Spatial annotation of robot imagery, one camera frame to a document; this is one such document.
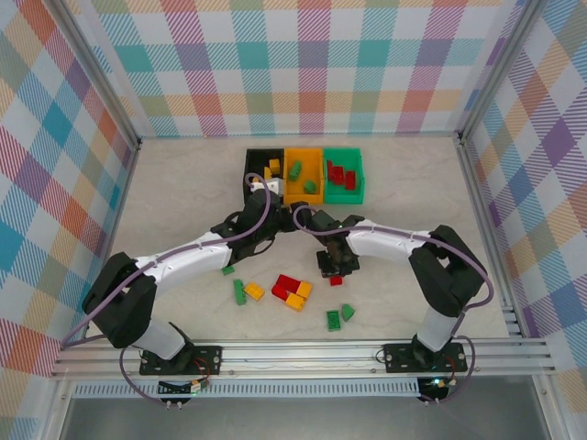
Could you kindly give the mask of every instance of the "yellow bin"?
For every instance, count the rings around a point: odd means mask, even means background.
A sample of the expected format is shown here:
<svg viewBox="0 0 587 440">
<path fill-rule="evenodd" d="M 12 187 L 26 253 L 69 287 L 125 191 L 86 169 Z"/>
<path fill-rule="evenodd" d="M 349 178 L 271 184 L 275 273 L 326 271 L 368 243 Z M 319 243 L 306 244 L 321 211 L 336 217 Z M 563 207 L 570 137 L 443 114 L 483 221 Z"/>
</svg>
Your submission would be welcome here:
<svg viewBox="0 0 587 440">
<path fill-rule="evenodd" d="M 292 166 L 297 161 L 302 162 L 302 171 L 297 181 L 289 181 L 288 177 Z M 321 148 L 286 148 L 284 160 L 285 190 L 283 202 L 293 204 L 295 202 L 308 202 L 309 204 L 322 204 L 324 202 L 324 166 L 322 164 Z M 306 194 L 304 183 L 307 180 L 314 181 L 318 192 Z"/>
</svg>

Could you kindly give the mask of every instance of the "red lego brick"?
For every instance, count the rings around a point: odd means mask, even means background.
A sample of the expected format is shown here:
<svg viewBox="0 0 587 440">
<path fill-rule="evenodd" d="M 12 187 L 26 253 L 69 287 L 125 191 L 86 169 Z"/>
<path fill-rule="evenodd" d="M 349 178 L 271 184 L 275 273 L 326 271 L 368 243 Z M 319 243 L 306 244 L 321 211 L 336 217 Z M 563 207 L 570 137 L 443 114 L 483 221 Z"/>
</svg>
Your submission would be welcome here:
<svg viewBox="0 0 587 440">
<path fill-rule="evenodd" d="M 294 280 L 286 275 L 280 275 L 275 284 L 282 286 L 288 292 L 296 293 L 297 289 L 300 287 L 300 282 L 301 281 Z"/>
<path fill-rule="evenodd" d="M 327 160 L 327 175 L 328 175 L 328 180 L 331 182 L 334 179 L 334 174 L 332 172 L 333 168 L 334 168 L 334 164 L 332 163 L 332 160 Z"/>
<path fill-rule="evenodd" d="M 330 279 L 330 286 L 339 286 L 342 284 L 342 277 L 332 277 Z"/>
<path fill-rule="evenodd" d="M 345 171 L 342 167 L 332 167 L 332 181 L 335 185 L 344 185 Z"/>
<path fill-rule="evenodd" d="M 347 171 L 345 175 L 345 190 L 355 191 L 357 189 L 357 173 L 355 171 Z"/>
<path fill-rule="evenodd" d="M 279 284 L 275 284 L 273 286 L 273 288 L 271 289 L 271 293 L 273 293 L 273 295 L 278 297 L 280 300 L 287 301 L 287 290 L 285 290 L 285 288 L 280 286 Z"/>
</svg>

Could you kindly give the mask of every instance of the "plaid backdrop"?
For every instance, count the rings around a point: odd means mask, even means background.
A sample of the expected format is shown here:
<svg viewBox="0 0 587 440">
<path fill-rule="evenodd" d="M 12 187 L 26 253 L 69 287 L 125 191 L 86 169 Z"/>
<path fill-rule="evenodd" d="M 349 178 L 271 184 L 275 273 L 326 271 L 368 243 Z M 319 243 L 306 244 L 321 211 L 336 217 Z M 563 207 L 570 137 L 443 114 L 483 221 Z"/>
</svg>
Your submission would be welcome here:
<svg viewBox="0 0 587 440">
<path fill-rule="evenodd" d="M 587 1 L 551 0 L 472 137 L 532 336 L 587 432 Z"/>
<path fill-rule="evenodd" d="M 0 439 L 38 424 L 131 148 L 40 0 L 0 0 Z"/>
<path fill-rule="evenodd" d="M 159 137 L 452 132 L 515 3 L 69 0 L 135 124 Z"/>
</svg>

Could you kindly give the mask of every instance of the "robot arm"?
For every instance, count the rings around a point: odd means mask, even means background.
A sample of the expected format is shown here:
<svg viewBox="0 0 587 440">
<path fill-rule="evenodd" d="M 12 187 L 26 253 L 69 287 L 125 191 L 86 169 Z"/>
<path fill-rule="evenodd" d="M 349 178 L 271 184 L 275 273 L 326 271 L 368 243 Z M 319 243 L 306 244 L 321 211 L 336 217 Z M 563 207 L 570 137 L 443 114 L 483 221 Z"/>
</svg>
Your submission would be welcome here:
<svg viewBox="0 0 587 440">
<path fill-rule="evenodd" d="M 140 274 L 123 290 L 123 294 L 96 315 L 94 323 L 114 347 L 142 348 L 157 355 L 161 362 L 166 362 L 167 371 L 181 373 L 187 364 L 193 362 L 194 346 L 173 324 L 151 318 L 153 303 L 163 293 L 192 277 L 259 255 L 266 248 L 259 252 L 258 245 L 269 241 L 270 246 L 278 232 L 296 230 L 293 213 L 299 205 L 306 203 L 296 203 L 291 209 L 283 208 L 278 194 L 270 192 L 270 195 L 270 211 L 265 221 L 253 234 L 244 238 L 230 240 L 251 229 L 261 218 L 266 204 L 263 190 L 255 191 L 241 212 L 231 214 L 224 222 L 187 245 L 136 259 L 125 253 L 112 256 L 86 296 L 83 310 L 89 314 L 128 275 L 148 263 L 160 261 L 165 254 L 171 254 Z M 303 226 L 318 232 L 348 226 L 357 228 L 317 237 L 326 247 L 326 250 L 317 252 L 318 266 L 325 278 L 345 276 L 358 270 L 360 256 L 409 262 L 430 305 L 425 321 L 414 337 L 413 353 L 423 366 L 432 365 L 452 338 L 452 329 L 463 307 L 477 294 L 483 279 L 462 259 L 440 247 L 414 239 L 414 236 L 444 241 L 478 262 L 454 230 L 440 226 L 432 232 L 405 231 L 407 237 L 402 237 L 377 231 L 375 229 L 381 226 L 356 215 L 349 216 L 343 222 L 324 211 L 311 214 L 309 210 L 303 210 L 300 216 Z M 210 240 L 216 240 L 217 244 L 196 246 Z M 449 264 L 445 267 L 439 260 L 446 258 Z"/>
<path fill-rule="evenodd" d="M 409 263 L 422 293 L 429 304 L 426 317 L 414 336 L 414 357 L 422 366 L 432 366 L 453 337 L 463 309 L 478 292 L 484 281 L 482 276 L 462 258 L 446 249 L 415 237 L 431 237 L 465 254 L 483 270 L 459 235 L 450 227 L 441 225 L 432 232 L 405 231 L 403 234 L 383 232 L 386 226 L 356 215 L 339 222 L 324 211 L 318 211 L 303 220 L 310 230 L 325 232 L 350 227 L 340 234 L 317 236 L 326 251 L 317 252 L 322 276 L 345 276 L 359 266 L 359 257 L 389 259 L 396 263 Z M 443 265 L 441 260 L 448 259 Z"/>
</svg>

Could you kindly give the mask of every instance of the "white tabletop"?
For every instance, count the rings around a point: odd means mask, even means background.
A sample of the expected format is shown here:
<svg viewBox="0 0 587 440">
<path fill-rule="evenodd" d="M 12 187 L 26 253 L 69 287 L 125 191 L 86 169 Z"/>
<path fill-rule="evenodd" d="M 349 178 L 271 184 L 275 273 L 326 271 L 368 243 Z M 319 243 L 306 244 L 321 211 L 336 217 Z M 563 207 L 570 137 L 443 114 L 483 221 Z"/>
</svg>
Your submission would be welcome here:
<svg viewBox="0 0 587 440">
<path fill-rule="evenodd" d="M 242 209 L 246 148 L 359 147 L 366 180 L 363 205 L 325 205 L 333 217 L 363 215 L 386 226 L 432 230 L 452 226 L 487 266 L 452 139 L 448 137 L 231 137 L 149 139 L 138 159 L 113 253 L 151 255 L 191 241 Z M 192 338 L 323 339 L 411 338 L 427 303 L 407 264 L 361 258 L 361 269 L 330 287 L 320 276 L 320 244 L 302 232 L 277 236 L 262 256 L 223 276 L 220 270 L 187 281 L 159 298 L 153 315 Z M 271 295 L 280 273 L 314 283 L 302 312 Z M 237 306 L 232 280 L 266 290 Z M 482 288 L 474 301 L 484 298 Z M 326 312 L 349 303 L 355 315 L 327 331 Z M 472 311 L 461 327 L 471 337 L 507 336 L 498 298 Z"/>
</svg>

